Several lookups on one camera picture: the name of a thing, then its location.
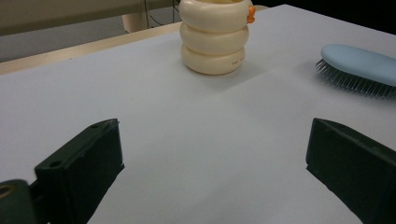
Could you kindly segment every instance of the gray floor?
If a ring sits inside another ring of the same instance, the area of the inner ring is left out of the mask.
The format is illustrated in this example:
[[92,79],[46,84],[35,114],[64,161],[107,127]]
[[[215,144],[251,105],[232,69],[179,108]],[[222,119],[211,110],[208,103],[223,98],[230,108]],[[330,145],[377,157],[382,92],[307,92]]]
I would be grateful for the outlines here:
[[[151,10],[149,15],[151,27],[180,21],[177,8],[172,7]],[[122,18],[114,17],[0,36],[0,63],[125,34]]]

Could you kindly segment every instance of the cream-colored ring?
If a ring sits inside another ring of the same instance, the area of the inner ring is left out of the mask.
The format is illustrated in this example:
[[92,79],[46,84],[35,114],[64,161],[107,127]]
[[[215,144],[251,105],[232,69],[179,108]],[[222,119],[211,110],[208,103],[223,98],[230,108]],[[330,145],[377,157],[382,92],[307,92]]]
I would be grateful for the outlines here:
[[248,41],[248,26],[231,33],[207,33],[190,28],[185,22],[180,26],[183,43],[196,52],[208,55],[226,55],[240,50]]
[[228,33],[247,25],[249,6],[250,0],[183,0],[179,12],[180,18],[195,30]]
[[245,59],[245,49],[224,56],[209,56],[197,53],[185,45],[181,47],[181,60],[190,69],[207,74],[223,75],[237,69]]

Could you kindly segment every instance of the hairbrush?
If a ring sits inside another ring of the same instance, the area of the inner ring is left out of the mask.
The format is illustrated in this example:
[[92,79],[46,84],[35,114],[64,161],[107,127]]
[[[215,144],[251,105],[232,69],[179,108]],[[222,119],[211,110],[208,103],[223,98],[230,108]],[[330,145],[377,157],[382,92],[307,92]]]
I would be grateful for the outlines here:
[[396,59],[347,45],[321,50],[316,69],[334,85],[375,98],[396,97]]

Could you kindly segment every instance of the plastic ring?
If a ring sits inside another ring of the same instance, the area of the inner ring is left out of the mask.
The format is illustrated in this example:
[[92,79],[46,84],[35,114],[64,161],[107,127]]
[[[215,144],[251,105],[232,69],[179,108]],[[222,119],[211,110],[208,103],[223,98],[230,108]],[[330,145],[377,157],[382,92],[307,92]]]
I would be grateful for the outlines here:
[[231,33],[207,33],[190,28],[185,22],[180,26],[180,37],[190,49],[208,55],[235,53],[248,42],[248,26]]
[[228,33],[247,25],[250,0],[183,0],[180,18],[199,31]]
[[185,45],[181,47],[181,59],[190,69],[207,74],[223,75],[238,68],[245,59],[245,49],[223,56],[210,56],[195,52]]

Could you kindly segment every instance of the light blue brush handle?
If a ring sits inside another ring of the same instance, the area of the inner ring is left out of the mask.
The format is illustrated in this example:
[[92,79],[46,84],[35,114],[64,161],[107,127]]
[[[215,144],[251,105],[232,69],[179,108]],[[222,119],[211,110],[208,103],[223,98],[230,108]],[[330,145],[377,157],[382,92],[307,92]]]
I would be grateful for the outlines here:
[[396,60],[393,58],[337,44],[323,47],[321,56],[338,70],[396,87]]

